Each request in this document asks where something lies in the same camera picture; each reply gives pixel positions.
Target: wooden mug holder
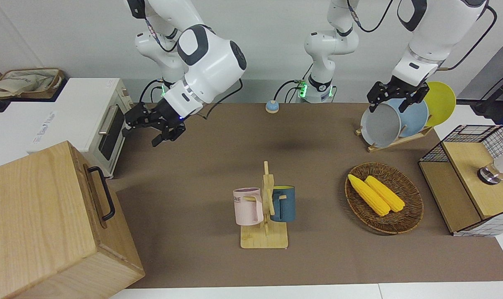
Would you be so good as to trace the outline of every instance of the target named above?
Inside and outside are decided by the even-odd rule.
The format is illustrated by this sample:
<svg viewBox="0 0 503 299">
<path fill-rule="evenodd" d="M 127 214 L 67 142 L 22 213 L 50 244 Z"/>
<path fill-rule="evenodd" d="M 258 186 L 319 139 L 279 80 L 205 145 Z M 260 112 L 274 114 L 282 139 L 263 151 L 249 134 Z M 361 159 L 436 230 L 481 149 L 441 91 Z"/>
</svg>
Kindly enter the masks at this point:
<svg viewBox="0 0 503 299">
<path fill-rule="evenodd" d="M 406 125 L 404 125 L 402 128 L 401 128 L 401 131 L 399 132 L 399 134 L 403 133 L 403 131 L 407 128 Z M 373 152 L 376 152 L 376 151 L 380 151 L 380 150 L 383 150 L 384 148 L 390 148 L 392 146 L 396 146 L 396 145 L 399 145 L 399 144 L 403 144 L 403 143 L 406 143 L 406 142 L 410 142 L 412 140 L 416 140 L 416 139 L 419 139 L 419 138 L 422 138 L 424 136 L 426 136 L 430 131 L 432 131 L 434 127 L 423 127 L 423 129 L 421 131 L 419 131 L 419 133 L 417 134 L 414 134 L 412 136 L 409 136 L 409 137 L 398 137 L 394 142 L 392 142 L 392 144 L 390 144 L 389 146 L 386 146 L 386 147 L 376 147 L 375 144 L 371 144 L 369 147 L 368 147 L 368 152 L 370 153 L 373 153 Z M 362 135 L 362 126 L 360 126 L 357 130 L 355 130 L 355 135 L 357 136 L 360 136 Z"/>
<path fill-rule="evenodd" d="M 251 248 L 287 248 L 288 232 L 286 223 L 278 223 L 270 219 L 275 215 L 272 193 L 274 191 L 274 175 L 270 174 L 268 161 L 264 161 L 263 187 L 263 222 L 256 225 L 240 227 L 240 246 Z"/>
</svg>

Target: cable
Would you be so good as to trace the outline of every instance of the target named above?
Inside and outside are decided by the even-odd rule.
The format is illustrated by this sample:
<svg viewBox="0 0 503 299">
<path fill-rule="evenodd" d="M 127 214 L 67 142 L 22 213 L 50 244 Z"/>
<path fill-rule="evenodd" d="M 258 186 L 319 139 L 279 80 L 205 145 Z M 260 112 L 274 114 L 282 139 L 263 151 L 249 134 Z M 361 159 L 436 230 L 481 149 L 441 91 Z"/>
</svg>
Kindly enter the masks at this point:
<svg viewBox="0 0 503 299">
<path fill-rule="evenodd" d="M 497 81 L 497 83 L 495 83 L 495 85 L 493 85 L 493 86 L 489 89 L 489 91 L 487 91 L 487 92 L 486 92 L 486 93 L 485 93 L 485 94 L 484 94 L 484 95 L 480 98 L 480 100 L 483 100 L 483 98 L 485 98 L 485 97 L 488 95 L 488 93 L 490 93 L 490 92 L 493 90 L 493 88 L 495 88 L 495 87 L 496 87 L 496 86 L 497 86 L 500 82 L 502 82 L 502 80 L 503 80 L 503 77 L 502 77 L 500 80 L 498 80 L 498 81 Z"/>
<path fill-rule="evenodd" d="M 307 70 L 307 72 L 305 72 L 305 74 L 301 77 L 301 80 L 305 80 L 305 76 L 307 76 L 307 74 L 310 72 L 310 69 L 313 67 L 314 65 L 314 62 L 310 64 L 309 66 L 309 69 Z M 290 100 L 288 101 L 289 103 L 292 102 L 292 99 L 294 98 L 294 95 L 297 91 L 294 91 L 292 93 L 292 96 L 290 97 Z"/>
<path fill-rule="evenodd" d="M 209 118 L 209 114 L 211 114 L 211 112 L 213 111 L 213 109 L 214 109 L 215 107 L 217 107 L 217 106 L 218 106 L 218 104 L 220 104 L 221 102 L 223 102 L 223 101 L 224 101 L 225 99 L 227 99 L 228 97 L 230 97 L 230 96 L 234 95 L 235 93 L 238 93 L 238 92 L 239 92 L 239 91 L 240 91 L 240 90 L 244 87 L 244 84 L 242 83 L 242 79 L 239 79 L 239 83 L 240 83 L 240 87 L 239 87 L 239 88 L 237 88 L 235 91 L 233 91 L 232 93 L 229 93 L 229 95 L 227 95 L 227 96 L 225 96 L 225 97 L 221 98 L 218 102 L 216 102 L 216 103 L 213 105 L 213 107 L 211 107 L 211 109 L 208 111 L 208 113 L 207 113 L 205 116 L 203 116 L 202 114 L 199 114 L 199 113 L 197 113 L 197 115 L 198 115 L 198 116 L 200 116 L 200 117 L 202 117 L 202 118 L 203 118 L 203 119 L 205 119 L 205 120 L 206 120 L 206 119 L 208 119 L 208 118 Z"/>
<path fill-rule="evenodd" d="M 153 89 L 150 91 L 150 102 L 154 102 L 154 98 L 152 96 L 152 93 L 154 93 L 154 89 L 163 89 L 163 87 L 161 86 L 156 86 L 156 87 L 153 87 Z"/>
<path fill-rule="evenodd" d="M 149 87 L 150 87 L 152 84 L 156 83 L 156 82 L 161 83 L 161 82 L 162 82 L 162 80 L 161 80 L 161 79 L 155 79 L 155 80 L 152 80 L 152 81 L 150 81 L 150 83 L 148 83 L 148 85 L 147 85 L 147 86 L 145 86 L 145 89 L 143 89 L 143 92 L 141 93 L 141 96 L 139 97 L 139 102 L 140 102 L 140 103 L 142 103 L 142 102 L 143 102 L 143 97 L 145 96 L 145 92 L 147 92 L 147 89 L 149 89 Z"/>
<path fill-rule="evenodd" d="M 274 96 L 274 100 L 276 100 L 278 98 L 278 94 L 283 89 L 283 87 L 285 87 L 286 85 L 289 85 L 290 83 L 298 83 L 298 80 L 290 80 L 290 81 L 287 81 L 287 82 L 281 84 L 281 86 L 278 88 L 278 91 L 276 91 L 276 95 Z"/>
<path fill-rule="evenodd" d="M 331 100 L 331 102 L 335 101 L 335 97 L 337 96 L 337 92 L 338 92 L 338 87 L 336 85 L 334 85 L 333 88 L 335 89 L 335 94 L 333 94 L 333 100 Z"/>
<path fill-rule="evenodd" d="M 466 55 L 464 57 L 462 57 L 462 59 L 460 59 L 460 61 L 455 64 L 454 66 L 451 66 L 450 68 L 439 68 L 438 71 L 452 71 L 454 70 L 457 66 L 460 66 L 460 64 L 462 62 L 464 62 L 464 60 L 471 54 L 471 52 L 482 42 L 483 38 L 489 33 L 489 31 L 493 28 L 493 26 L 495 25 L 495 23 L 497 22 L 497 12 L 491 7 L 491 6 L 486 6 L 486 9 L 491 11 L 491 13 L 493 14 L 493 21 L 491 22 L 491 25 L 489 25 L 489 27 L 487 28 L 487 30 L 482 34 L 482 36 L 479 38 L 479 40 L 477 40 L 477 42 L 475 43 L 475 45 L 473 45 L 471 47 L 471 49 L 466 53 Z"/>
<path fill-rule="evenodd" d="M 371 32 L 374 32 L 375 30 L 377 30 L 377 28 L 379 28 L 379 26 L 381 26 L 381 23 L 384 21 L 384 17 L 386 17 L 386 15 L 388 14 L 388 11 L 390 10 L 390 6 L 392 6 L 392 2 L 394 2 L 394 0 L 390 0 L 390 2 L 388 3 L 388 6 L 386 7 L 386 10 L 384 11 L 383 16 L 381 17 L 381 20 L 379 21 L 377 26 L 375 26 L 375 28 L 373 28 L 371 30 L 367 30 L 364 27 L 362 27 L 362 24 L 360 23 L 358 15 L 354 11 L 354 8 L 353 8 L 353 6 L 351 6 L 349 0 L 348 0 L 348 8 L 349 8 L 349 11 L 352 13 L 353 21 L 359 26 L 359 28 L 364 32 L 371 33 Z"/>
<path fill-rule="evenodd" d="M 155 41 L 157 42 L 157 44 L 161 47 L 161 49 L 163 49 L 163 51 L 165 51 L 166 53 L 170 53 L 170 52 L 174 51 L 174 49 L 176 49 L 176 46 L 178 45 L 178 42 L 175 42 L 174 46 L 172 46 L 172 48 L 170 50 L 165 49 L 163 47 L 163 45 L 161 45 L 161 41 L 157 37 L 157 32 L 154 30 L 154 27 L 152 27 L 152 25 L 148 21 L 148 19 L 145 19 L 145 22 L 147 23 L 147 26 L 149 27 L 150 34 L 153 36 L 153 38 L 155 39 Z"/>
<path fill-rule="evenodd" d="M 296 89 L 299 89 L 299 85 L 298 85 L 297 87 L 292 87 L 292 88 L 290 88 L 290 89 L 286 92 L 285 101 L 284 101 L 284 103 L 285 103 L 285 104 L 286 104 L 286 100 L 288 99 L 288 94 L 290 93 L 290 91 L 294 90 L 294 93 L 296 93 L 296 91 L 295 91 Z"/>
</svg>

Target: plate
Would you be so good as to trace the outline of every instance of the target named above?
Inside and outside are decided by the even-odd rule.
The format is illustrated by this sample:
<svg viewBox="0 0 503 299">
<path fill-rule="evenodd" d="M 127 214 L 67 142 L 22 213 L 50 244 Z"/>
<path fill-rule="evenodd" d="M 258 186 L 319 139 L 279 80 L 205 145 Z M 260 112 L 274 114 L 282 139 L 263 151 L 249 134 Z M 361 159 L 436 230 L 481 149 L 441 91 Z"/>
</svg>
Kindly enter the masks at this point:
<svg viewBox="0 0 503 299">
<path fill-rule="evenodd" d="M 392 144 L 401 131 L 399 113 L 390 105 L 383 103 L 373 113 L 366 109 L 360 120 L 362 137 L 375 147 L 386 147 Z"/>
<path fill-rule="evenodd" d="M 423 200 L 416 186 L 402 172 L 386 164 L 371 162 L 354 167 L 349 174 L 361 180 L 372 175 L 405 202 L 405 207 L 400 212 L 390 211 L 388 215 L 381 217 L 358 195 L 349 179 L 346 178 L 344 191 L 347 201 L 354 214 L 363 223 L 390 235 L 407 233 L 419 225 L 423 218 Z"/>
<path fill-rule="evenodd" d="M 431 115 L 426 126 L 434 127 L 449 119 L 456 107 L 456 95 L 449 85 L 441 82 L 427 83 L 430 91 L 425 102 Z"/>
<path fill-rule="evenodd" d="M 410 105 L 403 113 L 399 112 L 399 106 L 403 103 L 401 98 L 392 98 L 386 101 L 386 104 L 392 106 L 401 118 L 401 125 L 407 126 L 405 130 L 399 134 L 399 137 L 409 137 L 419 133 L 426 125 L 428 120 L 428 107 L 423 100 L 421 103 Z"/>
</svg>

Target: corn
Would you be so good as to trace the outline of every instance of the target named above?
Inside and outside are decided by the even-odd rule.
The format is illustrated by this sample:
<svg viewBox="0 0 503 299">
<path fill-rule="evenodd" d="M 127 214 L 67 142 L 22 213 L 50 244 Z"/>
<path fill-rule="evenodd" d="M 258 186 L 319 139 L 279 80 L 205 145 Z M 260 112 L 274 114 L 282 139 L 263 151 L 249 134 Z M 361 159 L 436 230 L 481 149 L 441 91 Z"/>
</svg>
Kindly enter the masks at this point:
<svg viewBox="0 0 503 299">
<path fill-rule="evenodd" d="M 368 176 L 364 182 L 384 199 L 392 211 L 399 212 L 405 207 L 405 202 L 399 196 L 373 176 Z"/>
<path fill-rule="evenodd" d="M 352 174 L 348 174 L 348 178 L 358 195 L 364 199 L 368 206 L 372 208 L 377 215 L 385 216 L 390 212 L 390 206 L 386 204 L 384 199 L 382 199 L 377 192 L 373 191 L 373 189 L 366 185 L 363 180 L 353 176 Z"/>
</svg>

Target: mug rack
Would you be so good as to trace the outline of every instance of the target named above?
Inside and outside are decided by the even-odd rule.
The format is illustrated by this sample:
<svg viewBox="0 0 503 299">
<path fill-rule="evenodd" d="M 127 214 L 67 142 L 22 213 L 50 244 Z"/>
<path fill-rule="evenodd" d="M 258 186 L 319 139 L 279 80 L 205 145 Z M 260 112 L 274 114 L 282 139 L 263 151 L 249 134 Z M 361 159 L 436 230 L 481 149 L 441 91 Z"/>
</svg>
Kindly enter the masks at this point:
<svg viewBox="0 0 503 299">
<path fill-rule="evenodd" d="M 261 188 L 264 220 L 257 225 L 240 227 L 240 246 L 242 248 L 288 247 L 286 223 L 278 223 L 270 219 L 270 215 L 275 215 L 272 200 L 273 191 L 274 175 L 269 172 L 268 161 L 264 161 L 263 186 Z"/>
</svg>

